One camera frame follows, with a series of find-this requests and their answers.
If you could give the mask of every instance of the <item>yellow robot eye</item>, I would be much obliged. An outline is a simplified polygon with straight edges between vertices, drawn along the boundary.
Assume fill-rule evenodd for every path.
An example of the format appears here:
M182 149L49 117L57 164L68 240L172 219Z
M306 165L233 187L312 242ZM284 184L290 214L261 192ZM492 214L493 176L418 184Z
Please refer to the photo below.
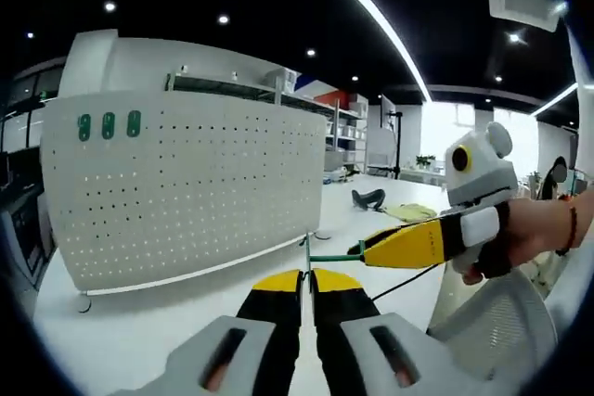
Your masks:
M465 146L458 146L452 153L452 164L458 172L466 172L471 169L471 152Z

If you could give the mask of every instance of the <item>black ceiling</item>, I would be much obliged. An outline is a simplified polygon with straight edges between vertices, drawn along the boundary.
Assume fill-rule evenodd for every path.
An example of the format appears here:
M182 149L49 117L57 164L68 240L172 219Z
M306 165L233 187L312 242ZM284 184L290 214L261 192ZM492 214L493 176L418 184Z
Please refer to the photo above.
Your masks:
M386 93L396 103L420 103L420 93L394 90L414 80L355 0L113 0L118 5L113 14L103 11L104 1L9 0L11 23L3 37L10 56L3 60L3 78L68 54L77 32L117 28L120 36L190 41L267 59L372 101ZM374 1L427 84L497 88L546 101L574 81L561 23L550 33L493 19L487 0ZM216 24L222 12L231 18L226 27ZM528 45L507 42L506 32L518 30L524 30ZM26 39L26 31L34 32L35 38ZM309 47L316 49L316 58L305 57ZM495 82L496 74L503 77L501 84ZM353 75L358 83L351 81ZM483 96L463 100L485 106ZM535 108L498 98L492 106ZM577 122L577 101L569 98L542 116L558 124Z

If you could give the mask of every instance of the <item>green rod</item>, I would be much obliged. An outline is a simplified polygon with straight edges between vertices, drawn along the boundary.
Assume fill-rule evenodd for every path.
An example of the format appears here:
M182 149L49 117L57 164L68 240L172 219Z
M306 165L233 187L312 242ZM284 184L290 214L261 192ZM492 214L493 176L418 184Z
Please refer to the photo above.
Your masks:
M353 262L361 260L359 254L356 255L312 255L309 260L311 262Z
M309 237L306 243L307 255L310 262L358 262L365 251L365 241L359 240L361 253L353 255L309 255Z

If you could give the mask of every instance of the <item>wrist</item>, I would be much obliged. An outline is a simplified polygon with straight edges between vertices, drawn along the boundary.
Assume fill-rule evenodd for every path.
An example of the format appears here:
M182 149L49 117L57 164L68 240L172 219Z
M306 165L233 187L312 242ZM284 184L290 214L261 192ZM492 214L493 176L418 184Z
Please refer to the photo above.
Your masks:
M572 235L571 205L562 200L542 201L546 208L542 218L542 251L567 248Z

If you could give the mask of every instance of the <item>white perforated panel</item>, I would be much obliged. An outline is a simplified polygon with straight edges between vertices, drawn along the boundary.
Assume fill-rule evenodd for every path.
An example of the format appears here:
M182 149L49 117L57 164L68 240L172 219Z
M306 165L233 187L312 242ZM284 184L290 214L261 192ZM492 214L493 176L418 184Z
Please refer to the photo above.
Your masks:
M138 137L128 113L141 112ZM107 112L114 136L102 136ZM78 120L91 116L90 138ZM50 218L80 290L233 262L317 229L326 119L227 96L116 92L52 101Z

